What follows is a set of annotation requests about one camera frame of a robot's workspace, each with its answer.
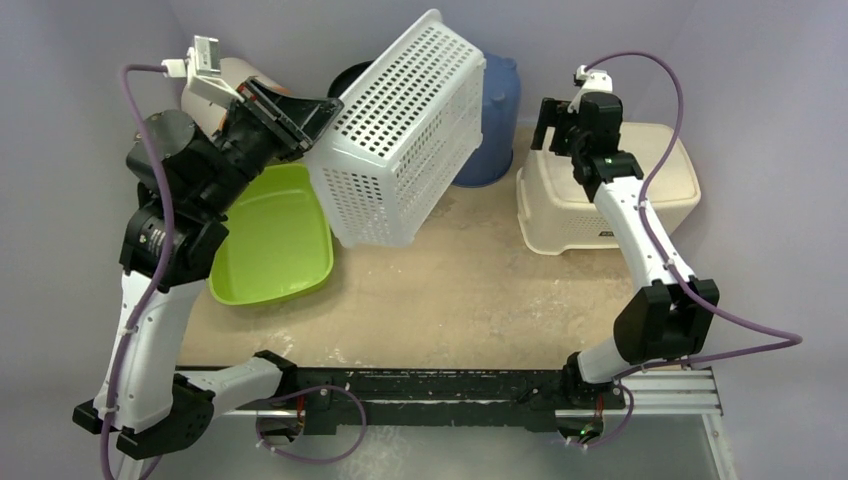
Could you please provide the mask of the dark navy cylindrical bin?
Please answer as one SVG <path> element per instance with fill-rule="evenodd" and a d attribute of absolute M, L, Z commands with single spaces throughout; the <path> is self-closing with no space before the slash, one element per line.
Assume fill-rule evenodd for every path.
<path fill-rule="evenodd" d="M 340 98 L 342 94 L 372 65 L 373 61 L 365 61 L 352 65 L 339 73 L 327 90 L 327 97 Z"/>

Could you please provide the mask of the light blue plastic bucket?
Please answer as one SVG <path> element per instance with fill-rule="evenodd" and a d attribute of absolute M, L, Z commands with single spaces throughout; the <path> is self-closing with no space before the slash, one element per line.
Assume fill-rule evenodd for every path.
<path fill-rule="evenodd" d="M 515 59 L 485 53 L 482 96 L 482 141 L 452 184 L 484 187 L 500 180 L 513 161 L 522 85 Z"/>

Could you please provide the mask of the cream plastic laundry basket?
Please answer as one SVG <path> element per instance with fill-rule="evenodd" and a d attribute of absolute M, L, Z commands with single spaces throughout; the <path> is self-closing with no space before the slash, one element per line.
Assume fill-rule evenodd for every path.
<path fill-rule="evenodd" d="M 543 146 L 528 152 L 516 175 L 517 218 L 525 245 L 551 256 L 576 249 L 616 249 L 608 223 L 573 178 L 571 160 L 549 150 L 553 134 L 548 128 Z M 696 172 L 680 140 L 650 183 L 647 198 L 668 233 L 700 202 Z"/>

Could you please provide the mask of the white perforated strainer basket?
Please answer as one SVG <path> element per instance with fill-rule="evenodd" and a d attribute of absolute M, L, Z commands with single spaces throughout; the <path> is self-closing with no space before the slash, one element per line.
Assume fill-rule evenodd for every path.
<path fill-rule="evenodd" d="M 482 51 L 420 16 L 340 97 L 304 163 L 341 245 L 405 247 L 482 135 Z"/>

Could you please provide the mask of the green tray with white strainer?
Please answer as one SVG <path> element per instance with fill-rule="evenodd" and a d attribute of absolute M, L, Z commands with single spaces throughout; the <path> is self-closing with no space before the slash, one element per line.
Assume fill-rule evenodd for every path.
<path fill-rule="evenodd" d="M 227 306 L 258 306 L 309 294 L 334 267 L 333 240 L 307 168 L 266 168 L 227 212 L 229 235 L 208 278 Z"/>

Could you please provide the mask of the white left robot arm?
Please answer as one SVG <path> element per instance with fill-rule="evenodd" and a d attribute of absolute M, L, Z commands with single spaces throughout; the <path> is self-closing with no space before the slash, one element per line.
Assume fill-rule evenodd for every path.
<path fill-rule="evenodd" d="M 287 96 L 252 78 L 225 105 L 213 135 L 180 110 L 150 115 L 126 157 L 139 207 L 119 258 L 124 306 L 104 384 L 72 419 L 135 460 L 190 447 L 216 417 L 250 402 L 284 409 L 297 399 L 295 365 L 268 351 L 207 377 L 180 374 L 177 360 L 192 302 L 228 236 L 229 209 L 271 162 L 302 158 L 343 104 Z"/>

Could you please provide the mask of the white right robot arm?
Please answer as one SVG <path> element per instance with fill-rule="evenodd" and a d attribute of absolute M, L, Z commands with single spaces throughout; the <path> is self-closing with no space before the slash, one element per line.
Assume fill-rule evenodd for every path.
<path fill-rule="evenodd" d="M 601 385 L 651 361 L 702 351 L 712 324 L 716 283 L 700 279 L 675 251 L 645 191 L 637 156 L 621 146 L 623 102 L 592 92 L 576 101 L 542 99 L 531 148 L 569 159 L 587 200 L 607 221 L 635 293 L 604 342 L 573 354 L 561 381 L 564 399 L 584 407 Z"/>

